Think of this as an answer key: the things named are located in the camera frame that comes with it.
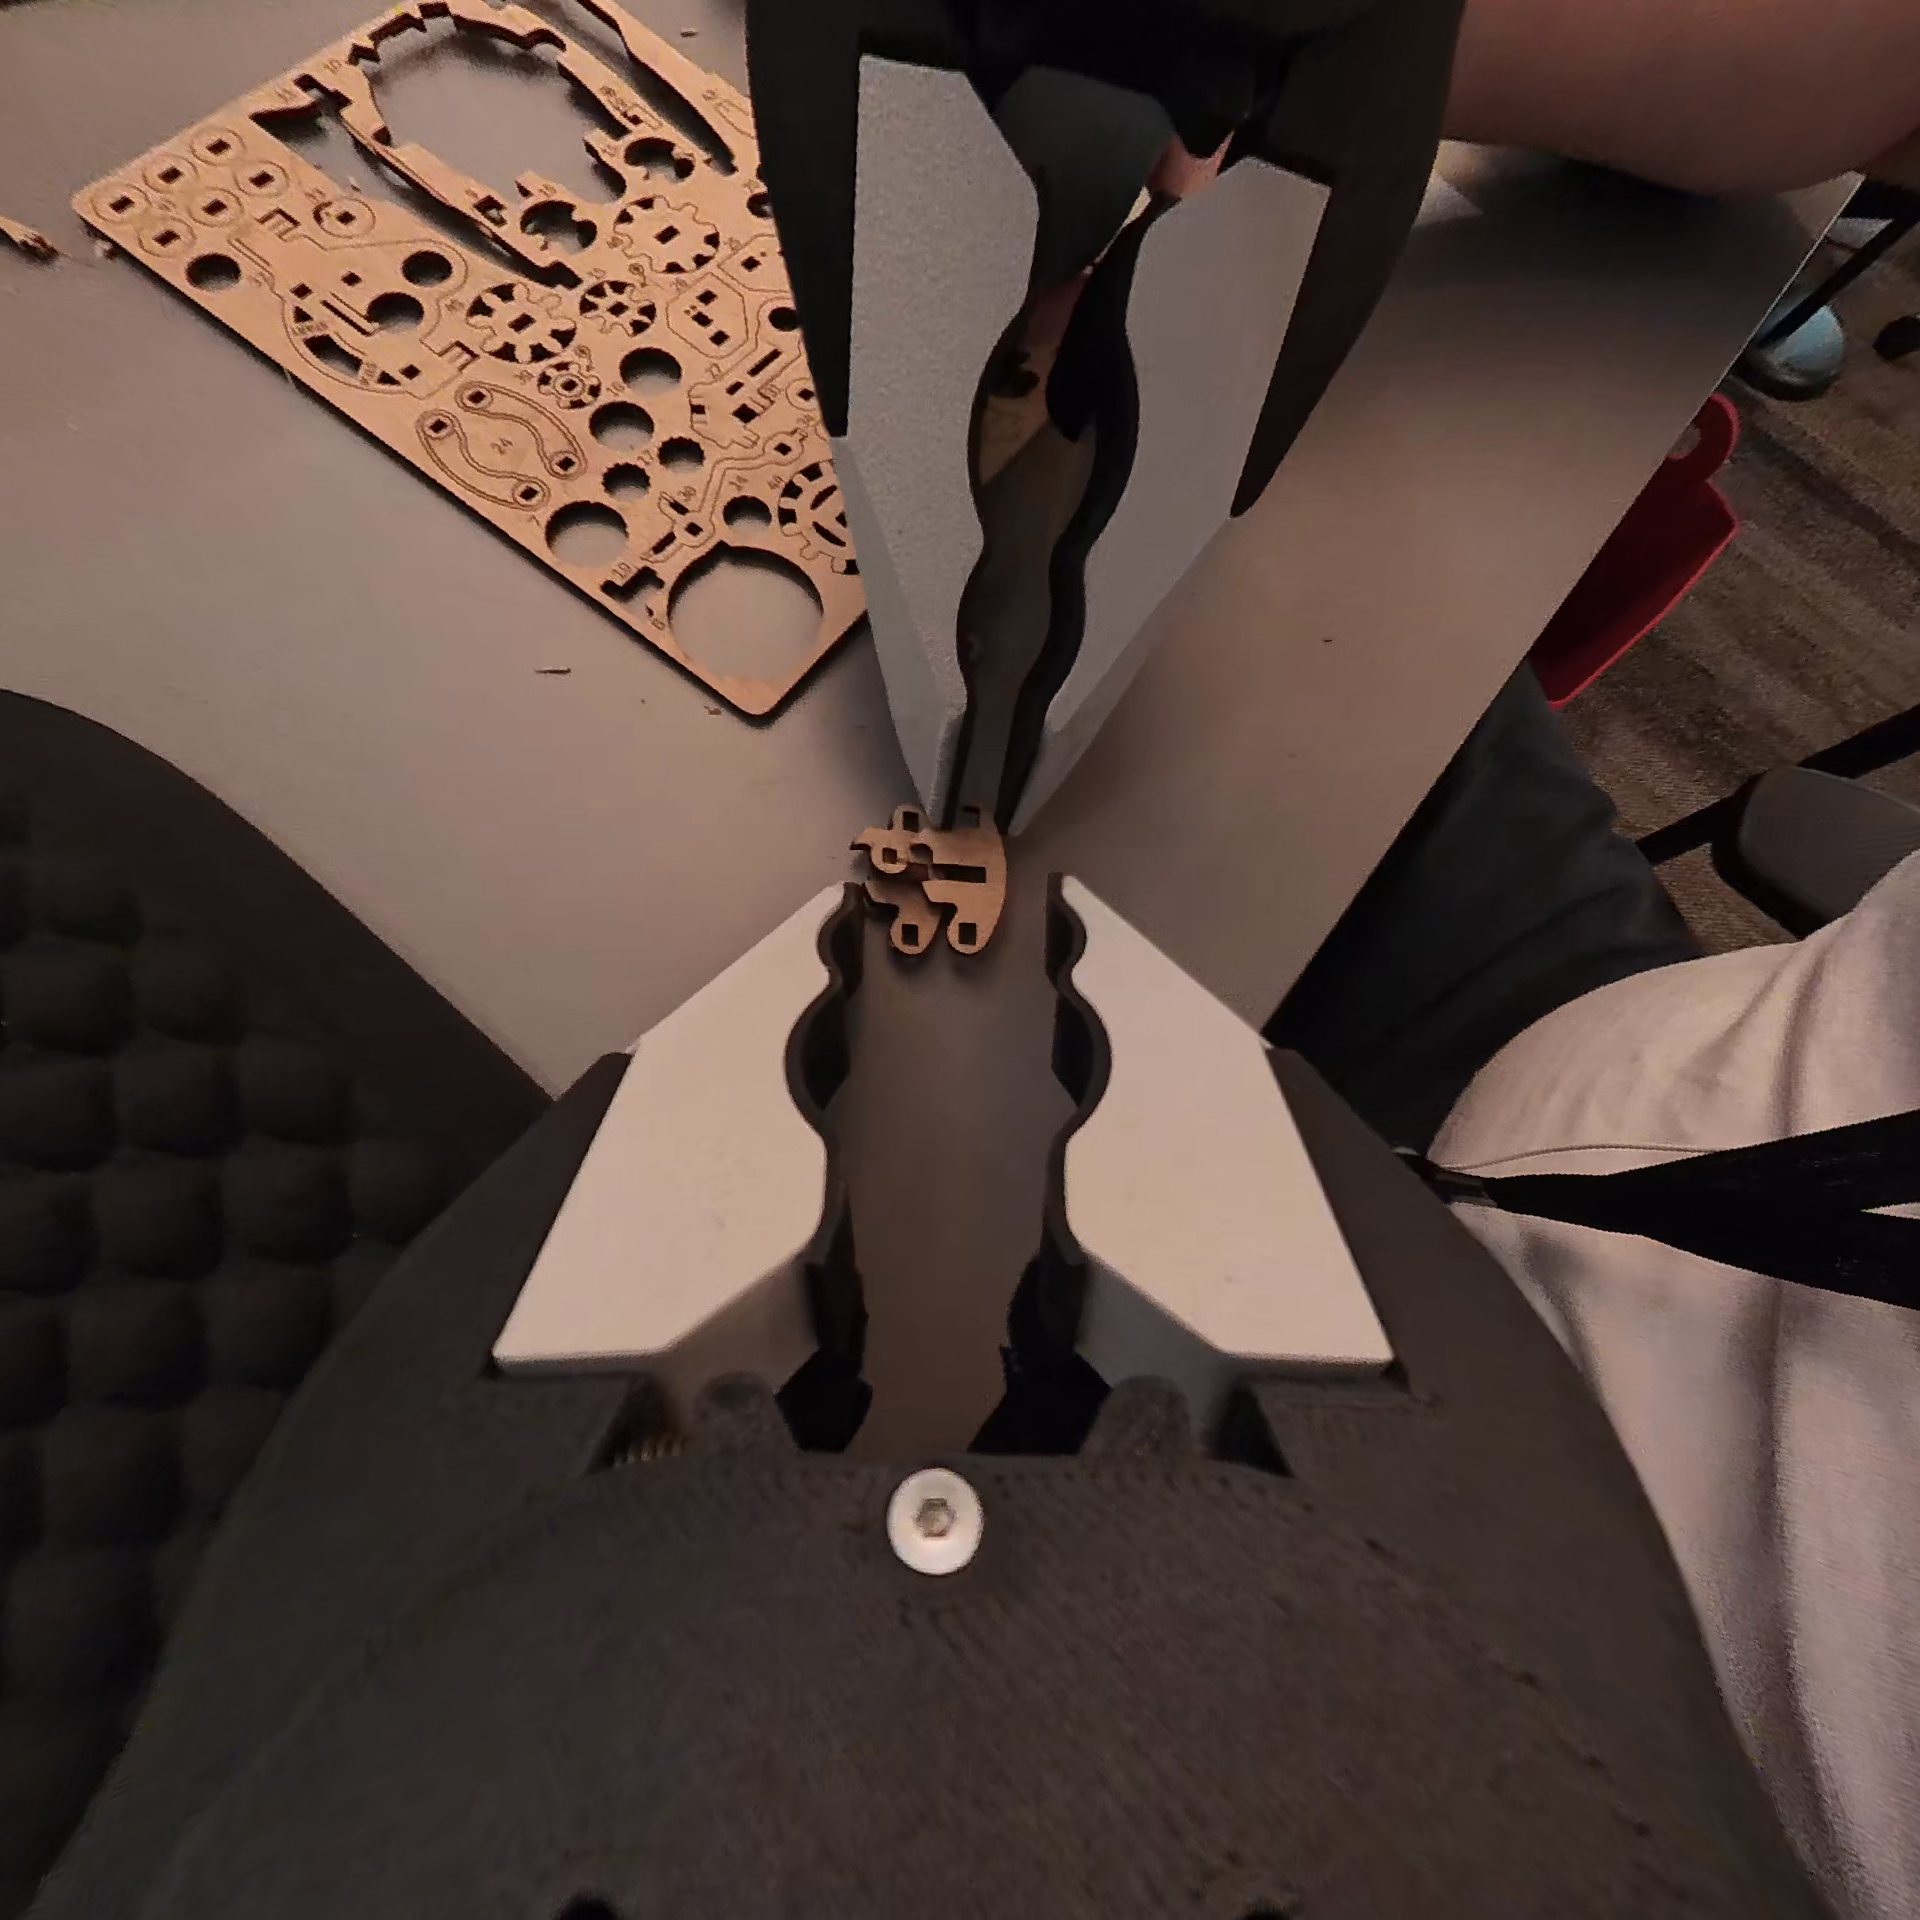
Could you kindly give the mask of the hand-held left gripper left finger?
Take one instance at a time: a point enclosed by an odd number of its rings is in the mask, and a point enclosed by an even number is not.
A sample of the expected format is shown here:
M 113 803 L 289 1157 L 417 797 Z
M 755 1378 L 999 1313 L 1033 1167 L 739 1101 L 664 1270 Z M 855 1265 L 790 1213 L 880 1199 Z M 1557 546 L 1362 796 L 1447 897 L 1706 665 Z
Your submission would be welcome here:
M 646 1030 L 493 1357 L 505 1374 L 858 1377 L 867 1315 L 826 1109 L 862 910 L 827 886 Z

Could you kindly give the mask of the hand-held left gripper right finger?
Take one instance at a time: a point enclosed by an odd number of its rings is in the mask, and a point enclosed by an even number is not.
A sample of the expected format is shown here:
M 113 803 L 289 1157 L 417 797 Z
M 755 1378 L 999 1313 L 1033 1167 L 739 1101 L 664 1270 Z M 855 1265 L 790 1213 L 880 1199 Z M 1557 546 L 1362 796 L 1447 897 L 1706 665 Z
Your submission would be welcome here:
M 1073 876 L 1047 882 L 1045 964 L 1073 1114 L 1011 1310 L 1015 1378 L 1079 1403 L 1161 1378 L 1224 1403 L 1254 1378 L 1385 1374 L 1259 1034 Z

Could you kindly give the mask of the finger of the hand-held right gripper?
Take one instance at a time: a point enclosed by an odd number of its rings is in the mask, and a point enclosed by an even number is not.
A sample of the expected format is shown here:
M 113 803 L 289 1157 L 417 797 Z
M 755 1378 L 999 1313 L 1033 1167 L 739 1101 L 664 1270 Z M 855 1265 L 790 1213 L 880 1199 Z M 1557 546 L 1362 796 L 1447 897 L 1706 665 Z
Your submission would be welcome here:
M 1073 76 L 987 108 L 958 69 L 865 55 L 855 77 L 848 419 L 832 457 L 902 757 L 927 817 L 982 801 L 1003 537 L 982 506 L 990 365 L 1024 311 L 1047 172 L 1077 153 Z
M 1047 644 L 1008 745 L 1008 833 L 1085 758 L 1233 514 L 1328 201 L 1242 157 L 1130 230 L 1096 356 L 1096 467 L 1055 548 Z

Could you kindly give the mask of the small wooden model part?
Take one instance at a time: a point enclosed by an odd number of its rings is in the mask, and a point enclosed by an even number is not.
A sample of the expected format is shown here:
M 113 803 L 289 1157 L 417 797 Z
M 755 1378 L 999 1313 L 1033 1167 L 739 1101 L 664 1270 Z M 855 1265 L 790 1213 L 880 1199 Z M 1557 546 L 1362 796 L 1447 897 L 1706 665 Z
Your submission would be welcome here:
M 925 958 L 938 942 L 961 955 L 986 951 L 1006 903 L 1006 853 L 978 806 L 961 806 L 943 827 L 925 804 L 907 803 L 851 847 L 869 861 L 862 886 L 890 921 L 902 958 Z

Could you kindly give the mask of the person's right forearm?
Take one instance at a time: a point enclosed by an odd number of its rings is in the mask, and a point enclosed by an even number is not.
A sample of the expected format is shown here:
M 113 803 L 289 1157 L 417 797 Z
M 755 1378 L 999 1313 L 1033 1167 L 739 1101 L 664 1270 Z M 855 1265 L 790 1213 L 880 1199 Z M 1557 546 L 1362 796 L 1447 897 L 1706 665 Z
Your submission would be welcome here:
M 1915 2 L 1470 2 L 1446 138 L 1710 196 L 1918 186 Z

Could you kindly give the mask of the laser-cut wooden parts sheet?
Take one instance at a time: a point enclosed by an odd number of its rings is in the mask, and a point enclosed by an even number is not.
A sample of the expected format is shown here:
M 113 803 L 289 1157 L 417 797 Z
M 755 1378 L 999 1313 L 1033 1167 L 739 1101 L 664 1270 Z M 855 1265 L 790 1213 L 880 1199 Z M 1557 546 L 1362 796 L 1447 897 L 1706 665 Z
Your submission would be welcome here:
M 687 669 L 766 718 L 867 614 L 753 105 L 623 4 L 393 4 L 73 211 Z M 433 30 L 553 69 L 603 199 L 401 139 Z

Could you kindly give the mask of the dark trousers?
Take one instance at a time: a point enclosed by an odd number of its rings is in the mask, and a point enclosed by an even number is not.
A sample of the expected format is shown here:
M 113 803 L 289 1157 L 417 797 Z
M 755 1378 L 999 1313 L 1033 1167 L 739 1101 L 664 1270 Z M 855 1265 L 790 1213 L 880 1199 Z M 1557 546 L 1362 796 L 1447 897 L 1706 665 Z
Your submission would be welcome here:
M 1382 1139 L 1429 1147 L 1533 1023 L 1704 954 L 1520 665 L 1264 1041 L 1301 1054 Z

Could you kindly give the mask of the red plastic chair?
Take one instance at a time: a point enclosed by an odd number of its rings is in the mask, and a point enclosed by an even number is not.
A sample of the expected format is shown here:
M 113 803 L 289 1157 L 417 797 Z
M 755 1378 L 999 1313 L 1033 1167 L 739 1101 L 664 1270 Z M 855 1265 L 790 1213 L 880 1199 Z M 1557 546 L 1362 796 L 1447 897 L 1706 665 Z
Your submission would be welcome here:
M 1718 476 L 1738 441 L 1735 404 L 1710 395 L 1574 585 L 1527 654 L 1552 708 L 1567 708 L 1626 658 L 1735 540 L 1741 517 Z

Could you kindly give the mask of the black textured pad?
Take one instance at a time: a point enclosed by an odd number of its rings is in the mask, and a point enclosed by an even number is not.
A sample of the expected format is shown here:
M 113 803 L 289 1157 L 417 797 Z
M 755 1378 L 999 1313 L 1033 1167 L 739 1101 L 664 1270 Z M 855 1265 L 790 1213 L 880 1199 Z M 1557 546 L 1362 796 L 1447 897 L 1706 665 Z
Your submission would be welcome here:
M 22 1916 L 289 1398 L 549 1092 L 203 787 L 17 693 L 2 1004 Z

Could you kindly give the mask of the white shirt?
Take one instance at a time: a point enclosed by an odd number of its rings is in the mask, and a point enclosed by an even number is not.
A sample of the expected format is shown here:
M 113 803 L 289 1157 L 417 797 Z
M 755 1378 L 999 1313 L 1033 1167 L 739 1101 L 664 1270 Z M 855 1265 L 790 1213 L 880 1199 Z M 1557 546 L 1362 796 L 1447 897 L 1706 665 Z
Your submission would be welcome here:
M 1915 1109 L 1918 870 L 1799 943 L 1653 969 L 1479 1070 L 1432 1155 L 1602 1175 Z M 1742 1745 L 1841 1916 L 1918 1914 L 1918 1324 L 1657 1241 L 1466 1207 L 1664 1524 Z

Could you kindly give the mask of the pale blue shoe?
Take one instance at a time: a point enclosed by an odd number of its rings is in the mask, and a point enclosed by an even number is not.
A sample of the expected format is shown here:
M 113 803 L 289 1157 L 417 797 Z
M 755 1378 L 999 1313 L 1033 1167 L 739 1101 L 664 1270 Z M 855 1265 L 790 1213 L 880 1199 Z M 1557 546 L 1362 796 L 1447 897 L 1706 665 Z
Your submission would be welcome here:
M 1831 303 L 1775 341 L 1754 339 L 1735 373 L 1775 401 L 1817 401 L 1834 389 L 1845 363 L 1845 330 Z

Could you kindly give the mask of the grey office chair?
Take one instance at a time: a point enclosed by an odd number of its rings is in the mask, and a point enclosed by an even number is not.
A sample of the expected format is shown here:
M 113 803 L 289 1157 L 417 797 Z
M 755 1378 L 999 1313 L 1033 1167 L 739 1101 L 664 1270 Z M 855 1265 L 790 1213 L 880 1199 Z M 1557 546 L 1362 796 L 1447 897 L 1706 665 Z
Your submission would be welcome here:
M 1640 839 L 1653 866 L 1697 847 L 1741 898 L 1808 938 L 1918 850 L 1918 804 L 1861 779 L 1785 766 Z

